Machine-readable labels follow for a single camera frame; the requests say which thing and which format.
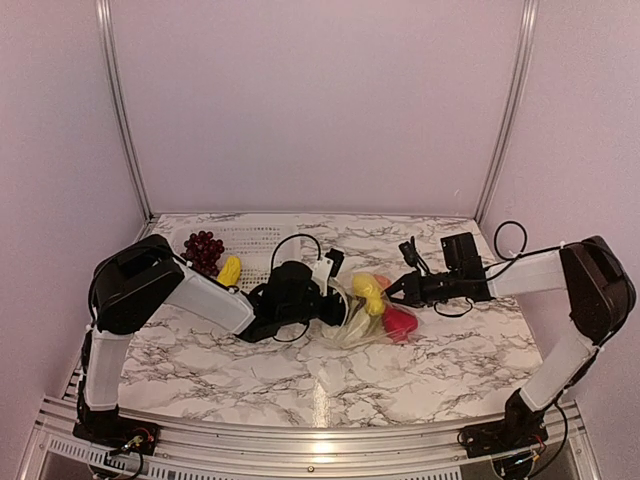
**clear plastic bag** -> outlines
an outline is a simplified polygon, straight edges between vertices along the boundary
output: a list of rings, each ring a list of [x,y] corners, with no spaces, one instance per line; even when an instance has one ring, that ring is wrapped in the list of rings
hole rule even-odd
[[[340,327],[322,326],[325,341],[336,348],[349,349],[368,343],[407,343],[418,327],[418,319],[408,309],[392,304],[384,293],[386,277],[368,272],[353,275],[350,314]]]

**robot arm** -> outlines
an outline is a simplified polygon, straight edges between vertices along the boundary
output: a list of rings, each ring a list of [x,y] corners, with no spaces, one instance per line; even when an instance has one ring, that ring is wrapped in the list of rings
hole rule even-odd
[[[334,277],[342,260],[343,254],[332,249],[313,268],[287,261],[250,293],[192,270],[160,235],[105,260],[96,268],[89,292],[95,320],[82,348],[84,375],[74,435],[122,447],[144,433],[147,440],[139,448],[153,452],[157,426],[119,416],[118,385],[133,334],[163,303],[195,313],[251,343],[276,335],[284,325],[306,324],[313,318],[341,325],[348,302]]]
[[[419,258],[411,247],[410,243],[400,246],[409,265]],[[486,269],[470,233],[444,238],[442,247],[449,272],[404,275],[387,290],[392,301],[420,307],[454,297],[489,301],[546,290],[567,292],[569,317],[575,328],[508,399],[504,420],[461,431],[461,443],[469,457],[525,447],[535,443],[535,436],[546,440],[548,435],[541,427],[545,411],[584,376],[602,345],[617,333],[633,309],[636,292],[631,280],[601,237],[519,255]],[[403,298],[392,296],[399,291],[404,292]]]

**yellow fruit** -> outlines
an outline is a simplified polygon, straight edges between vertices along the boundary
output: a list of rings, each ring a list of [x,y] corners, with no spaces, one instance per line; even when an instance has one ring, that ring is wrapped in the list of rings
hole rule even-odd
[[[235,285],[236,283],[238,283],[241,271],[242,262],[238,257],[231,256],[227,258],[224,267],[222,267],[222,270],[220,270],[220,274],[218,275],[218,282],[223,284],[225,287]]]

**white wall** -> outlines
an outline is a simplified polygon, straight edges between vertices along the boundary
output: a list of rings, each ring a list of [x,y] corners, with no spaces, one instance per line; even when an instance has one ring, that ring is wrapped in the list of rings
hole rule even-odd
[[[114,0],[153,208],[472,216],[522,9]]]
[[[531,248],[600,234],[640,287],[640,2],[542,0],[524,101],[484,224],[523,222]],[[513,233],[505,247],[519,248]],[[568,325],[561,295],[521,299],[544,353]],[[604,479],[640,471],[636,308],[578,390]]]
[[[95,265],[142,226],[93,2],[0,3],[0,476],[61,394]]]

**cable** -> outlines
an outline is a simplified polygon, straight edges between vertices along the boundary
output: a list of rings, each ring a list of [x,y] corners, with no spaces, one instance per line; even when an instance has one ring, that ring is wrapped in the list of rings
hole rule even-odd
[[[136,470],[136,473],[134,473],[130,477],[120,478],[120,476],[118,476],[116,477],[116,480],[135,480],[142,473],[142,469],[144,468],[144,457],[142,456],[142,452],[138,449],[133,449],[133,451],[135,451],[140,456],[140,464],[138,465],[138,470]]]
[[[128,477],[121,477],[120,475],[122,475],[124,473],[124,470],[120,473],[118,473],[115,477],[111,477],[108,476],[106,473],[98,473],[96,472],[91,465],[89,464],[89,462],[86,462],[87,468],[89,469],[89,471],[91,472],[91,474],[94,476],[94,478],[96,476],[99,476],[99,478],[109,478],[111,480],[135,480],[136,478],[138,478],[140,476],[140,474],[142,473],[142,469],[144,468],[144,457],[142,456],[142,452],[138,449],[132,448],[131,449],[132,452],[136,452],[139,457],[140,457],[140,463],[138,464],[138,469],[136,470],[136,472],[133,475],[130,475]]]
[[[469,313],[471,310],[473,310],[473,301],[470,298],[465,297],[465,301],[467,302],[467,304],[469,305],[469,308],[467,308],[464,312],[462,313],[444,313],[438,310],[438,305],[442,305],[442,303],[436,302],[433,305],[433,310],[434,312],[436,312],[438,315],[441,315],[443,317],[447,317],[447,318],[460,318],[460,317],[464,317],[467,313]]]
[[[276,342],[280,342],[280,343],[293,343],[296,342],[298,340],[300,340],[302,337],[304,337],[304,335],[307,333],[307,330],[309,330],[309,323],[305,324],[306,326],[304,327],[304,331],[298,335],[296,338],[292,339],[292,340],[280,340],[279,338],[276,338],[275,335],[271,338],[273,338]]]
[[[322,247],[320,246],[320,242],[318,242],[318,239],[316,237],[314,237],[313,235],[309,235],[308,233],[294,233],[293,235],[289,235],[284,240],[281,240],[280,243],[276,245],[276,248],[273,249],[273,253],[271,254],[271,270],[273,270],[273,265],[276,261],[276,253],[278,253],[280,247],[282,247],[282,245],[287,243],[289,240],[293,240],[294,238],[298,237],[305,237],[313,240],[316,244],[316,247],[318,248],[318,260],[322,258]]]
[[[560,453],[562,453],[562,449],[564,448],[564,445],[567,443],[567,438],[569,437],[569,420],[567,419],[567,414],[564,413],[564,410],[562,410],[562,408],[560,408],[560,405],[558,405],[557,400],[553,402],[553,406],[558,409],[558,411],[560,412],[560,415],[562,415],[562,420],[564,422],[564,435],[562,437],[562,442],[560,443],[560,447],[558,447],[558,450],[556,451],[556,453],[553,454],[553,457],[551,457],[551,459],[547,463],[545,463],[542,467],[540,467],[535,473],[529,475],[529,478],[537,477],[542,472],[544,472],[547,468],[549,468],[549,465],[551,465],[555,461],[555,459],[560,456]]]
[[[500,253],[500,249],[498,248],[498,235],[500,235],[500,231],[507,225],[515,225],[516,227],[518,227],[522,231],[522,235],[524,237],[522,240],[522,247],[520,248],[520,252],[518,252],[516,256],[524,253],[524,251],[527,249],[527,243],[529,242],[529,235],[527,234],[527,229],[524,228],[524,225],[522,225],[520,222],[516,222],[515,220],[506,220],[502,222],[500,225],[498,225],[498,228],[496,228],[496,231],[493,234],[493,249],[495,250],[496,255],[498,255],[498,257],[500,257],[502,260],[511,260],[514,258],[514,257],[505,257],[504,255],[502,255],[502,253]]]

